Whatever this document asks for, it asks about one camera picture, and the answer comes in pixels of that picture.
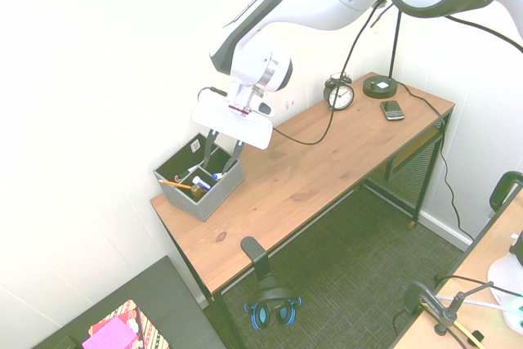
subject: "smartphone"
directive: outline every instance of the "smartphone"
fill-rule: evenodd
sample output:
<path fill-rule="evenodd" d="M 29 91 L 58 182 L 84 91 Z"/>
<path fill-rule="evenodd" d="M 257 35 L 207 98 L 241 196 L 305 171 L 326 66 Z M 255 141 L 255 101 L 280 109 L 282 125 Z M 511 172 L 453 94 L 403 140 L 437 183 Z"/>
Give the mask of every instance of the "smartphone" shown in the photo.
<path fill-rule="evenodd" d="M 401 120 L 405 118 L 398 101 L 382 101 L 380 105 L 387 120 Z"/>

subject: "marker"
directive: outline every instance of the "marker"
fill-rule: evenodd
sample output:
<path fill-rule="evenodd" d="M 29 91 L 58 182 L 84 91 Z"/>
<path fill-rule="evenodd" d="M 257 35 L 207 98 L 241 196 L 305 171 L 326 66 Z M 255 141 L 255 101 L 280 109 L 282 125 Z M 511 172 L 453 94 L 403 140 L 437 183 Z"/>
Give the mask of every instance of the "marker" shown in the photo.
<path fill-rule="evenodd" d="M 195 176 L 194 177 L 193 184 L 197 184 L 198 186 L 202 187 L 206 191 L 211 190 L 211 186 L 209 184 L 207 184 L 205 181 L 203 181 L 200 178 L 200 176 Z"/>
<path fill-rule="evenodd" d="M 187 175 L 189 175 L 191 172 L 193 172 L 196 168 L 198 167 L 198 165 L 195 165 L 193 167 L 190 167 L 189 169 L 187 169 L 185 172 L 183 172 L 181 175 L 175 175 L 174 177 L 174 181 L 176 183 L 179 183 L 184 177 L 186 177 Z"/>

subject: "pencil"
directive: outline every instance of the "pencil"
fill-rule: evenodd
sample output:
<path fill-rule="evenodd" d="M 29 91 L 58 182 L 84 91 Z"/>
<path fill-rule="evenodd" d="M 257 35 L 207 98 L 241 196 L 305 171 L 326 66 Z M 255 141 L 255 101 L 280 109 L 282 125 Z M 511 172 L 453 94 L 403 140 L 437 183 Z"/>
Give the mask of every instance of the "pencil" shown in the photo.
<path fill-rule="evenodd" d="M 169 184 L 170 186 L 186 188 L 187 190 L 190 190 L 192 188 L 191 186 L 186 186 L 185 184 L 175 183 L 174 181 L 167 181 L 167 180 L 160 179 L 159 182 L 164 183 L 164 184 Z"/>

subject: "mesh shelf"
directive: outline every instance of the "mesh shelf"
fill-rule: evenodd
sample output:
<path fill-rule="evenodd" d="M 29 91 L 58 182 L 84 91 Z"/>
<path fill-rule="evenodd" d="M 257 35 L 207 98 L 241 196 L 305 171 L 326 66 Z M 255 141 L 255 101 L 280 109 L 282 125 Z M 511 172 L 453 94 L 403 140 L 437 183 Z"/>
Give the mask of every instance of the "mesh shelf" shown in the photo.
<path fill-rule="evenodd" d="M 405 210 L 414 214 L 435 145 L 427 147 L 390 181 L 386 181 L 379 171 L 372 173 L 367 181 L 397 199 L 392 200 L 392 202 L 399 201 L 402 208 L 408 207 Z"/>

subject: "sticker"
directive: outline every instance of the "sticker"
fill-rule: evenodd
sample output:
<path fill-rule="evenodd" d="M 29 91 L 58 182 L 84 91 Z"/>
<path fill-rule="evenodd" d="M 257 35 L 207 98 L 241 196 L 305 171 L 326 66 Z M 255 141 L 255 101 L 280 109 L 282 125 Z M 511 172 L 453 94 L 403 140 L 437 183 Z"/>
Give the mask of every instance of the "sticker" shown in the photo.
<path fill-rule="evenodd" d="M 190 151 L 192 151 L 193 153 L 195 153 L 199 148 L 200 148 L 200 144 L 199 144 L 199 141 L 197 139 L 195 139 L 193 141 L 193 143 L 190 144 Z"/>

